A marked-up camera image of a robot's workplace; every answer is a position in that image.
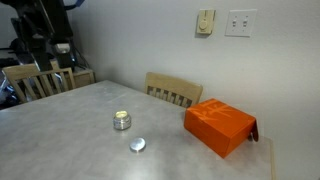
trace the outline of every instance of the wooden chair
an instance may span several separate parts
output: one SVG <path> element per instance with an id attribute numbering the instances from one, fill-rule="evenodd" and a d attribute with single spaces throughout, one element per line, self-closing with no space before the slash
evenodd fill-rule
<path id="1" fill-rule="evenodd" d="M 71 68 L 59 69 L 57 62 L 51 64 L 53 70 L 46 72 L 39 72 L 35 64 L 6 67 L 2 71 L 20 101 L 26 103 L 28 100 L 25 90 L 32 100 L 36 100 L 76 88 Z M 64 73 L 69 75 L 71 87 L 68 86 Z"/>
<path id="2" fill-rule="evenodd" d="M 199 102 L 203 87 L 183 79 L 148 72 L 145 93 L 173 104 L 189 107 Z"/>

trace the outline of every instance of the wall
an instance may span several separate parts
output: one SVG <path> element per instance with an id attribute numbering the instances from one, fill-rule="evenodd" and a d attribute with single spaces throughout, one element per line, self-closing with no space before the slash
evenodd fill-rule
<path id="1" fill-rule="evenodd" d="M 10 6 L 0 4 L 0 48 L 9 47 L 11 41 L 17 37 L 10 20 L 17 17 L 16 14 Z M 2 55 L 7 55 L 7 53 L 0 51 L 0 58 Z"/>

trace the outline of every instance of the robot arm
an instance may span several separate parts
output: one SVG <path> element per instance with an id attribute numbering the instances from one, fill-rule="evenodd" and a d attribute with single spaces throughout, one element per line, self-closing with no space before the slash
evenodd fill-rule
<path id="1" fill-rule="evenodd" d="M 13 27 L 40 71 L 52 70 L 46 55 L 46 42 L 51 46 L 59 67 L 73 67 L 73 32 L 66 10 L 81 6 L 65 6 L 63 0 L 0 0 L 13 7 L 19 18 L 11 19 Z"/>

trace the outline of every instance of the metal tin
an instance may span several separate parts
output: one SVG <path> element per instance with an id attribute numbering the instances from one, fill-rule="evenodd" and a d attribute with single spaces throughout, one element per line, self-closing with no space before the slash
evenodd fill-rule
<path id="1" fill-rule="evenodd" d="M 131 126 L 131 117 L 127 111 L 118 111 L 113 118 L 113 127 L 117 130 L 125 130 Z"/>
<path id="2" fill-rule="evenodd" d="M 130 143 L 130 150 L 135 153 L 142 152 L 146 147 L 146 141 L 143 138 L 136 138 Z"/>

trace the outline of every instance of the tin can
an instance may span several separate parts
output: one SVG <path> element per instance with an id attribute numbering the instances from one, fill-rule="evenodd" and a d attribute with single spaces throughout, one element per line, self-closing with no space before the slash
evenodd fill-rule
<path id="1" fill-rule="evenodd" d="M 127 111 L 116 112 L 113 118 L 113 127 L 117 130 L 125 130 L 131 126 L 131 117 Z"/>

